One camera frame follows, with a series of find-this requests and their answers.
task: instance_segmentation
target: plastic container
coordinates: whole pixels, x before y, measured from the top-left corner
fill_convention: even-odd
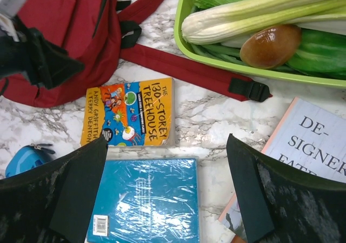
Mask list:
[[[257,69],[253,67],[247,67],[243,65],[228,63],[221,60],[216,60],[216,59],[195,54],[190,44],[185,42],[181,33],[182,23],[184,19],[190,14],[192,7],[193,7],[192,0],[179,0],[176,18],[175,18],[175,26],[174,26],[174,38],[177,43],[177,46],[179,47],[180,51],[184,55],[189,57],[190,59],[203,63],[203,64],[216,67],[216,68],[221,68],[224,70],[233,71],[233,72],[246,74],[246,75],[255,75],[260,77],[273,78],[273,79],[278,79],[283,81],[294,81],[294,82],[306,83],[306,84],[318,84],[321,86],[340,88],[340,89],[346,88],[346,81],[343,81],[343,80],[310,77],[310,76],[288,74],[288,73],[279,73],[279,72],[271,71],[271,70],[263,70],[263,69]]]

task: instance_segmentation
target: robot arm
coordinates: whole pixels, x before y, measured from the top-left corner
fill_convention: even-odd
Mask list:
[[[66,50],[27,28],[17,16],[27,0],[0,0],[0,79],[22,74],[32,85],[52,89],[84,69]]]

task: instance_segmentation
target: marble table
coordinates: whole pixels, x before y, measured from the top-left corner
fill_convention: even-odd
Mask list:
[[[143,24],[140,43],[181,55],[173,27],[178,0],[165,0]],[[133,63],[120,61],[108,84],[165,77]],[[267,84],[272,98],[263,103],[239,102],[176,80],[176,147],[112,148],[110,159],[152,156],[199,158],[202,241],[229,243],[234,234],[217,221],[234,194],[225,144],[230,133],[261,150],[295,96],[346,119],[346,91],[255,78]],[[58,156],[80,147],[85,97],[51,109],[13,103],[0,97],[0,178],[12,156],[23,146],[52,142]]]

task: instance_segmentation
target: backpack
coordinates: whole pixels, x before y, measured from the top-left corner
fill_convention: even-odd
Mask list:
[[[33,86],[21,74],[9,76],[0,81],[3,95],[34,107],[62,105],[106,83],[122,58],[240,101],[264,101],[271,96],[268,86],[249,77],[137,44],[139,25],[163,1],[28,0],[18,13],[21,21],[85,67],[52,89]]]

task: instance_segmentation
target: barcode sticker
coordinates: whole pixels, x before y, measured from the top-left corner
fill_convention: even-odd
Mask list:
[[[108,236],[108,216],[94,215],[92,234],[95,236]]]

